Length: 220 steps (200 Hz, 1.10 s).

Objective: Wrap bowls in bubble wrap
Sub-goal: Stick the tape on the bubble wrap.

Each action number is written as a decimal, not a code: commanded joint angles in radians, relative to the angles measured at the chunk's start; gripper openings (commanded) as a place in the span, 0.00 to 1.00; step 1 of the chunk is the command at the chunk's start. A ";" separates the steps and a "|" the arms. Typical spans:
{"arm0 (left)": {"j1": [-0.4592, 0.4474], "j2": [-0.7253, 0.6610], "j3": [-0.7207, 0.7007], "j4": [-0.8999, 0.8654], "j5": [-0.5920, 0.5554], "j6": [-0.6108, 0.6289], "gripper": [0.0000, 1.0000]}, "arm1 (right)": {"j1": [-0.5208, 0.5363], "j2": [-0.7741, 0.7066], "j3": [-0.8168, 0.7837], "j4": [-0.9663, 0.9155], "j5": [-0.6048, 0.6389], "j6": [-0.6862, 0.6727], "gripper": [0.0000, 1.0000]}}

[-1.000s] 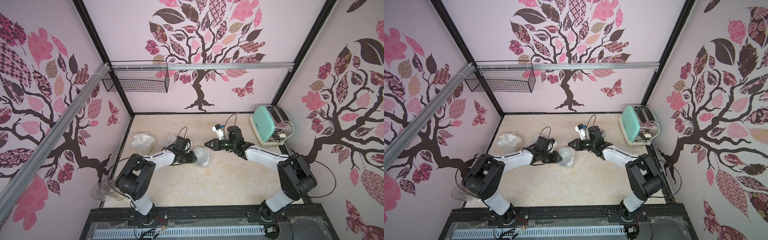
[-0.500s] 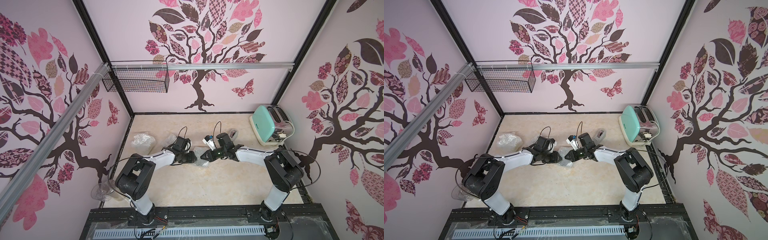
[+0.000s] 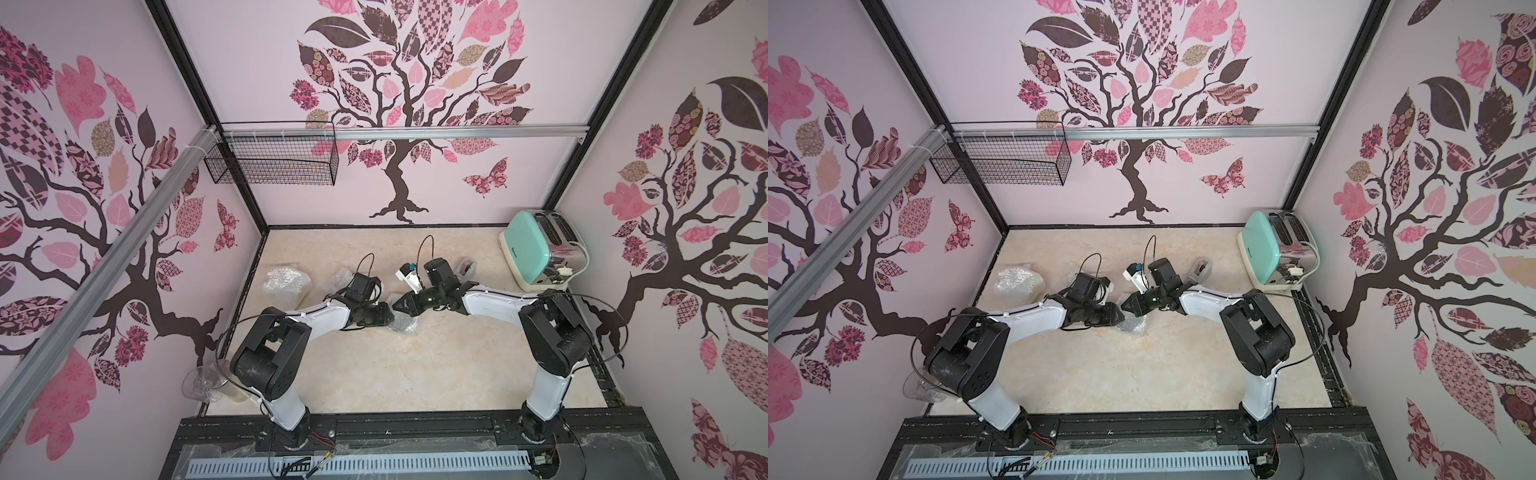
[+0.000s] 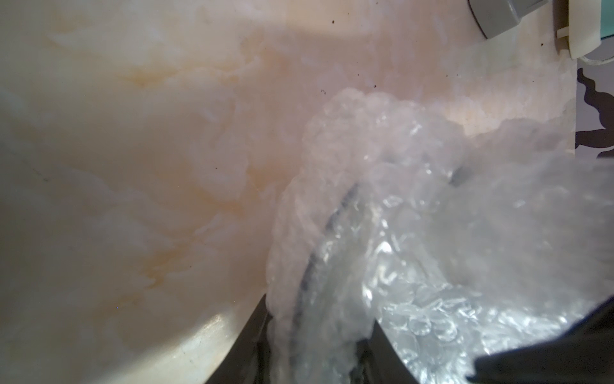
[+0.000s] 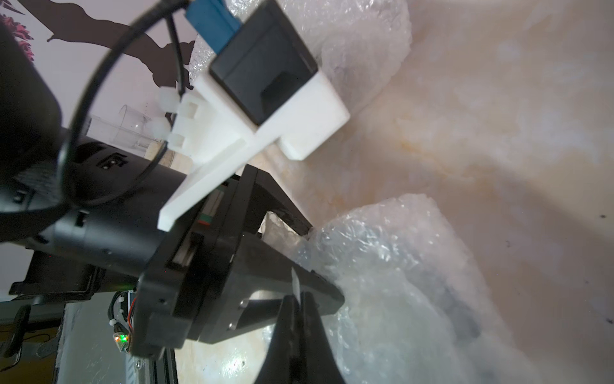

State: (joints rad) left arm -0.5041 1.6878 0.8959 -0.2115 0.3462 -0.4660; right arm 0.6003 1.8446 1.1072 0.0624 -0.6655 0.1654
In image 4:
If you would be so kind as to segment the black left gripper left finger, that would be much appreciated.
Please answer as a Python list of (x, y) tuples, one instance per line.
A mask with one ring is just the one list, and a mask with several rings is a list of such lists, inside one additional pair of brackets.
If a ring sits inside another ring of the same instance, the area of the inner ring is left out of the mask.
[(206, 384), (271, 383), (271, 350), (267, 338), (271, 318), (266, 307), (266, 295), (263, 295), (229, 353)]

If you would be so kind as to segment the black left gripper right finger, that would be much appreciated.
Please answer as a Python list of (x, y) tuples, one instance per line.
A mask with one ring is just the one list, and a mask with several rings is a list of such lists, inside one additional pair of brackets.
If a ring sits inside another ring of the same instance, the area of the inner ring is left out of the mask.
[(367, 339), (357, 343), (357, 383), (418, 384), (378, 322)]

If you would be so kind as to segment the bubble wrap sheet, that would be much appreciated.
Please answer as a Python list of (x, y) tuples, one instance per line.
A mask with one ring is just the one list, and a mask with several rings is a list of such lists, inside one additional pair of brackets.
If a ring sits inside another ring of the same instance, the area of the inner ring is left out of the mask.
[(421, 383), (561, 335), (613, 293), (613, 162), (559, 123), (464, 128), (347, 89), (309, 122), (273, 226), (275, 383), (348, 383), (380, 324)]

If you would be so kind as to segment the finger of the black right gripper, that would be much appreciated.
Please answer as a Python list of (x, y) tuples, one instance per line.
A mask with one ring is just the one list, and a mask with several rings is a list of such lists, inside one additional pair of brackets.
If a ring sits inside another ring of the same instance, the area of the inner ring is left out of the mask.
[(477, 358), (471, 383), (613, 383), (613, 298), (557, 339)]

